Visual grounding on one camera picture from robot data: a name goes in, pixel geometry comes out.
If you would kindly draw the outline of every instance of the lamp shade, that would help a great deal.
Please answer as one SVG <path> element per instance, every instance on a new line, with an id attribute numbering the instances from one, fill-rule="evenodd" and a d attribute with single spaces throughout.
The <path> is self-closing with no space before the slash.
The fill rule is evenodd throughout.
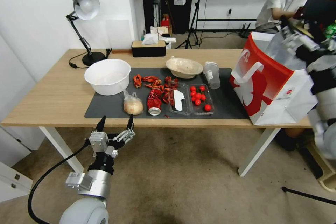
<path id="1" fill-rule="evenodd" d="M 80 19 L 90 20 L 94 18 L 100 9 L 99 0 L 73 0 L 73 9 Z"/>

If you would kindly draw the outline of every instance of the desk lamp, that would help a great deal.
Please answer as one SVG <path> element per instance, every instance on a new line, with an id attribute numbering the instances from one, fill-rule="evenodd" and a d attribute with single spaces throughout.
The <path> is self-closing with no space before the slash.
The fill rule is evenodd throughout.
<path id="1" fill-rule="evenodd" d="M 86 66 L 91 66 L 97 61 L 106 59 L 106 56 L 100 52 L 91 52 L 90 44 L 86 41 L 85 38 L 81 36 L 74 25 L 74 21 L 78 18 L 83 20 L 93 19 L 99 12 L 100 3 L 99 0 L 73 0 L 73 2 L 74 11 L 67 15 L 66 18 L 77 33 L 79 40 L 87 50 L 87 54 L 84 55 L 82 59 L 83 64 Z"/>

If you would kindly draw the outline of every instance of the wooden table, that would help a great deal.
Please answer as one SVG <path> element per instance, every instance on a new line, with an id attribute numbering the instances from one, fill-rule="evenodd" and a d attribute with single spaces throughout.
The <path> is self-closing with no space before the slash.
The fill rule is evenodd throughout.
<path id="1" fill-rule="evenodd" d="M 81 49 L 70 49 L 50 69 L 50 71 L 36 84 L 21 103 L 3 120 L 4 126 L 32 126 L 39 127 L 50 142 L 63 157 L 72 154 L 54 127 L 95 127 L 97 118 L 85 118 L 84 114 L 92 100 L 94 90 L 84 80 L 85 69 L 74 69 L 68 65 L 68 60 L 80 53 Z M 110 58 L 127 61 L 131 67 L 164 67 L 171 56 L 190 58 L 204 64 L 214 61 L 220 67 L 234 68 L 241 50 L 167 50 L 166 57 L 133 58 L 131 53 L 111 54 Z M 82 57 L 72 60 L 77 66 Z M 124 127 L 128 119 L 108 118 L 106 127 Z M 281 124 L 254 126 L 248 119 L 143 119 L 135 118 L 136 127 L 230 127 L 230 128 L 266 128 L 238 172 L 244 176 L 258 157 L 266 149 L 280 128 L 310 128 L 310 123 L 304 118 L 298 124 Z M 83 166 L 76 157 L 68 163 L 76 172 L 82 172 Z"/>

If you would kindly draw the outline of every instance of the table leg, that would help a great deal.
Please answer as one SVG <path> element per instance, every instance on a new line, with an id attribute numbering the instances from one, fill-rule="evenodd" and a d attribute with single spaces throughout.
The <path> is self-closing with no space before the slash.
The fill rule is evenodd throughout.
<path id="1" fill-rule="evenodd" d="M 240 177 L 244 177 L 246 175 L 279 131 L 279 128 L 267 128 L 264 130 L 257 143 L 244 160 L 243 164 L 239 167 L 238 173 Z"/>
<path id="2" fill-rule="evenodd" d="M 54 127 L 39 127 L 39 128 L 49 139 L 49 141 L 53 144 L 53 146 L 58 150 L 58 152 L 62 155 L 62 157 L 67 158 L 68 156 L 73 154 L 69 146 L 65 143 L 61 135 Z M 70 158 L 67 162 L 75 172 L 81 173 L 84 171 L 84 167 L 76 157 Z"/>

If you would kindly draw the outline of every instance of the white bowl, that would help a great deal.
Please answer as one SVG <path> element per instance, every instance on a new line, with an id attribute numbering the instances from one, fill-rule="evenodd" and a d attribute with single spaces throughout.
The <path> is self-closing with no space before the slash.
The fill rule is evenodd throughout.
<path id="1" fill-rule="evenodd" d="M 101 95 L 114 95 L 127 88 L 130 82 L 130 65 L 121 59 L 105 59 L 91 65 L 84 79 Z"/>
<path id="2" fill-rule="evenodd" d="M 203 71 L 200 63 L 191 59 L 175 57 L 171 57 L 166 61 L 166 67 L 170 69 L 174 76 L 182 79 L 192 79 Z"/>

